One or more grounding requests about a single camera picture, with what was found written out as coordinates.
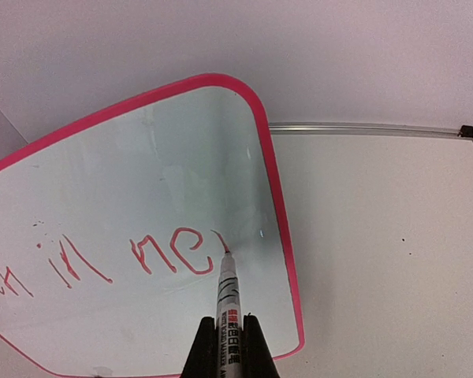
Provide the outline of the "whiteboard marker pen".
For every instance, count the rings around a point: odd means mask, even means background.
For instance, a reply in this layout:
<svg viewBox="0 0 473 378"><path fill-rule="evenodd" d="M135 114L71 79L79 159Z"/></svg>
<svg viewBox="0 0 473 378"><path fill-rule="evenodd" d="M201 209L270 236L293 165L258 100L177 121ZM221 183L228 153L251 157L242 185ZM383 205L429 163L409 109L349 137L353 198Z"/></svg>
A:
<svg viewBox="0 0 473 378"><path fill-rule="evenodd" d="M229 250L221 262L216 315L217 377L242 377L240 290L236 263Z"/></svg>

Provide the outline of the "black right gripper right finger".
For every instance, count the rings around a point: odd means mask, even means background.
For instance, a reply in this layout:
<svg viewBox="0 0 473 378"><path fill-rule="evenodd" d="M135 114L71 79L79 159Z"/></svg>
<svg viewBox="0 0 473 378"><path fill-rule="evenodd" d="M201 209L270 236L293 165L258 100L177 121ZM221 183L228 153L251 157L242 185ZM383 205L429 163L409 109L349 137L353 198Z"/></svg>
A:
<svg viewBox="0 0 473 378"><path fill-rule="evenodd" d="M279 378L257 316L243 317L241 332L241 371L243 378Z"/></svg>

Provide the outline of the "pink framed whiteboard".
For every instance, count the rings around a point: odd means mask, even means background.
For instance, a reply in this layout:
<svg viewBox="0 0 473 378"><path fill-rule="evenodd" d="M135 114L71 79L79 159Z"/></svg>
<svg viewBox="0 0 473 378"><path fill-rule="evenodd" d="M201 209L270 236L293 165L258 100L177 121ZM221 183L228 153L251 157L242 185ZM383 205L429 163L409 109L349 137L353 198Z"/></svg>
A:
<svg viewBox="0 0 473 378"><path fill-rule="evenodd" d="M212 316L223 254L275 358L304 346L263 104L204 74L0 161L0 340L57 377L175 376Z"/></svg>

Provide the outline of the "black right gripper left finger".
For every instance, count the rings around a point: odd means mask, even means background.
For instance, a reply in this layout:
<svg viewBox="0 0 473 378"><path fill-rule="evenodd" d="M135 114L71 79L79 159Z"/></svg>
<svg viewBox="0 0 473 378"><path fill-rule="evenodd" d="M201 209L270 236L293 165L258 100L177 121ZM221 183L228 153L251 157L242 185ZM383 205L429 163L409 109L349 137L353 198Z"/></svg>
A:
<svg viewBox="0 0 473 378"><path fill-rule="evenodd" d="M180 378L215 378L217 358L218 340L215 319L203 317Z"/></svg>

